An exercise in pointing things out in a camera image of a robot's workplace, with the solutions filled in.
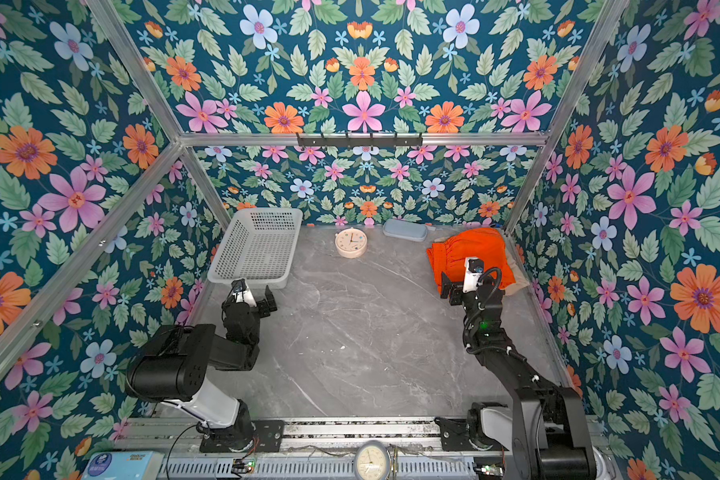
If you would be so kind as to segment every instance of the gray plastic basket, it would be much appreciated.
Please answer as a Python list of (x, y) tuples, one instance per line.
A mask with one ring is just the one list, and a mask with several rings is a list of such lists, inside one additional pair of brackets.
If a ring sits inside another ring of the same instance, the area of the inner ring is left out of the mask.
[(251, 288), (284, 288), (302, 217), (298, 208), (236, 212), (213, 257), (208, 280), (229, 285), (243, 277)]

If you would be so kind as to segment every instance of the diagonal metal bar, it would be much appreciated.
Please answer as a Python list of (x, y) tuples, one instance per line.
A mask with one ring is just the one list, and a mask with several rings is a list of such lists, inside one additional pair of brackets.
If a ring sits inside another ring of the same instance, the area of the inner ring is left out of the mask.
[(115, 238), (120, 228), (134, 216), (147, 194), (168, 173), (180, 153), (181, 146), (173, 142), (158, 155), (154, 163), (0, 335), (0, 380), (16, 363), (16, 359), (32, 346), (43, 326), (67, 300), (70, 290), (82, 281), (96, 263), (106, 242)]
[(216, 217), (219, 225), (221, 225), (222, 232), (226, 231), (226, 228), (230, 225), (230, 215), (227, 213), (226, 208), (224, 208), (224, 203), (221, 202), (219, 192), (211, 183), (211, 178), (205, 169), (202, 168), (200, 159), (197, 157), (194, 149), (184, 147), (181, 159), (186, 169), (190, 172), (190, 176), (195, 181), (198, 191), (201, 192), (206, 204), (211, 209), (213, 216)]
[(155, 79), (146, 69), (144, 59), (134, 40), (117, 14), (111, 0), (88, 0), (88, 8), (94, 14), (106, 38), (112, 44), (118, 59), (125, 65), (134, 85), (141, 92), (155, 118), (163, 128), (168, 140), (177, 141), (182, 133), (179, 121), (173, 114), (168, 101), (155, 83)]
[[(349, 134), (350, 139), (392, 139), (394, 134)], [(345, 134), (304, 134), (303, 140), (341, 141), (346, 140)], [(400, 134), (398, 139), (418, 138), (417, 134)], [(491, 132), (485, 134), (422, 134), (424, 145), (525, 145), (540, 147), (547, 143), (548, 135), (539, 132), (513, 134), (511, 132)], [(187, 147), (208, 147), (223, 145), (225, 147), (263, 147), (267, 145), (298, 146), (296, 135), (289, 134), (234, 134), (221, 132), (218, 134), (183, 134), (181, 142)]]
[(563, 98), (557, 105), (557, 110), (550, 122), (550, 129), (548, 130), (549, 141), (536, 155), (533, 164), (530, 166), (530, 170), (528, 170), (528, 175), (525, 177), (525, 182), (523, 182), (523, 186), (518, 192), (518, 197), (512, 208), (512, 215), (510, 215), (509, 220), (507, 220), (504, 226), (508, 235), (512, 235), (514, 228), (520, 221), (520, 216), (525, 211), (526, 206), (528, 206), (528, 202), (530, 202), (530, 198), (534, 194), (541, 175), (544, 173), (544, 166), (547, 164), (547, 161), (552, 158), (554, 149), (560, 142), (560, 137), (563, 135), (565, 126), (573, 114), (581, 94), (584, 92), (586, 82), (590, 80), (595, 66), (603, 55), (605, 46), (610, 40), (611, 35), (614, 34), (614, 29), (619, 24), (619, 18), (621, 18), (621, 14), (624, 13), (624, 9), (629, 2), (630, 0), (605, 0), (603, 8), (600, 10), (600, 16), (592, 28), (589, 39), (586, 41), (584, 51), (581, 53), (581, 60), (579, 60), (578, 67), (576, 67), (576, 72), (574, 72), (571, 77), (565, 93), (563, 93)]

